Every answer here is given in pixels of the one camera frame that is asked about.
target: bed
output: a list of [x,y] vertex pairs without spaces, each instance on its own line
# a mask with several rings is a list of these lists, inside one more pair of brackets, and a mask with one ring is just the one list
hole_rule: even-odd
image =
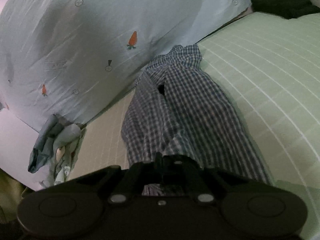
[[[231,100],[274,184],[308,205],[301,235],[320,228],[320,14],[284,20],[253,13],[199,42],[201,68]],[[120,130],[134,91],[89,123],[69,179],[118,164]]]

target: black garment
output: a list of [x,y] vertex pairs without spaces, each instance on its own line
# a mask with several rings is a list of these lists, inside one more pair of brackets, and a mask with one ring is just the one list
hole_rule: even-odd
[[303,15],[320,13],[320,8],[310,0],[251,0],[255,12],[265,12],[285,19],[298,18]]

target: orange carrot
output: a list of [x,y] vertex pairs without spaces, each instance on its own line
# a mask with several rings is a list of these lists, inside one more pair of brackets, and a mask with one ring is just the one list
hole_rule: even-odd
[[136,48],[135,45],[137,44],[137,41],[138,41],[137,32],[134,31],[130,40],[129,40],[129,44],[127,45],[128,49],[135,49]]
[[42,94],[43,94],[44,96],[47,95],[47,89],[45,88],[45,85],[44,85],[44,84],[42,85]]

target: striped fabric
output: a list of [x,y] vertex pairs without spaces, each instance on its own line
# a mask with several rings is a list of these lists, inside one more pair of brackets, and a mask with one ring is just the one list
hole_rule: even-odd
[[199,69],[201,59],[196,44],[175,46],[138,78],[121,131],[129,165],[153,161],[156,152],[183,154],[201,167],[270,183],[233,105]]

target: checkered garment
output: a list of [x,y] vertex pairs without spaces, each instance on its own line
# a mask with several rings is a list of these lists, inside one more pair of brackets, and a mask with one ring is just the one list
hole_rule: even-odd
[[[183,154],[201,167],[270,183],[228,97],[199,68],[201,59],[197,44],[175,46],[137,79],[121,131],[129,165],[154,161],[156,152]],[[163,192],[153,185],[144,194]]]

